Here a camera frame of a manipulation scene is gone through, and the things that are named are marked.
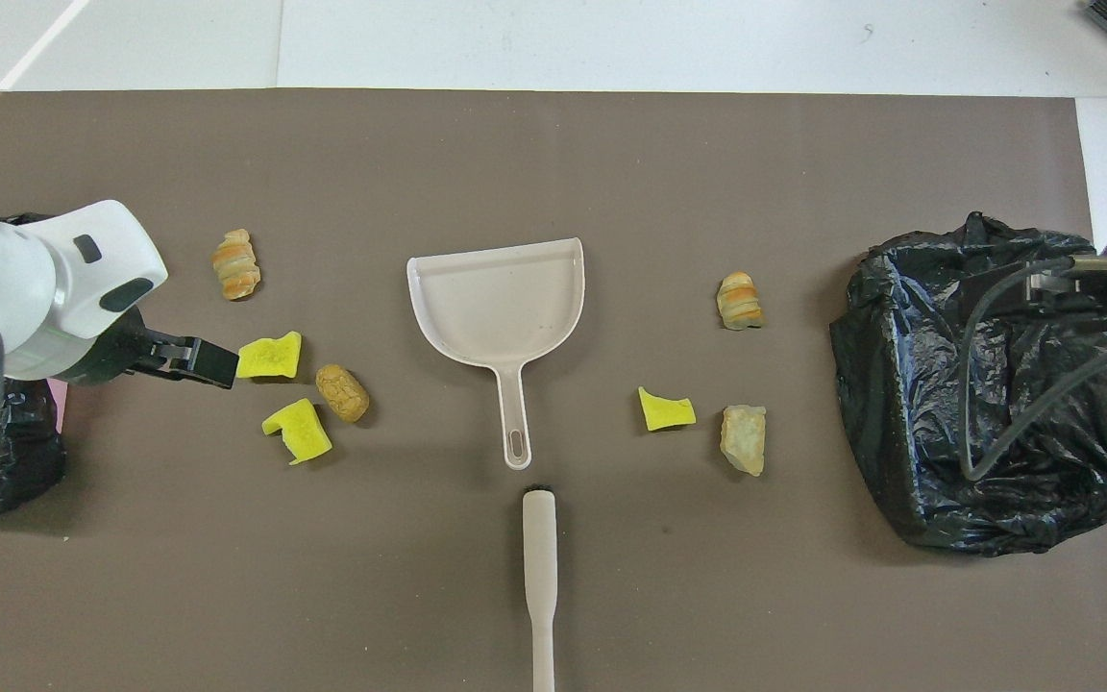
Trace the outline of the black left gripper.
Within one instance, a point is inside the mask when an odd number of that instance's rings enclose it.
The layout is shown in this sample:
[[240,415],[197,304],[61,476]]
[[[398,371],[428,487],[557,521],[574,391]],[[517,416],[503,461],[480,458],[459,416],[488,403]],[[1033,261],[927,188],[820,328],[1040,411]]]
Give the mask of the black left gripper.
[[232,389],[240,358],[197,335],[153,332],[131,307],[101,333],[86,354],[64,371],[68,384],[94,386],[127,373]]

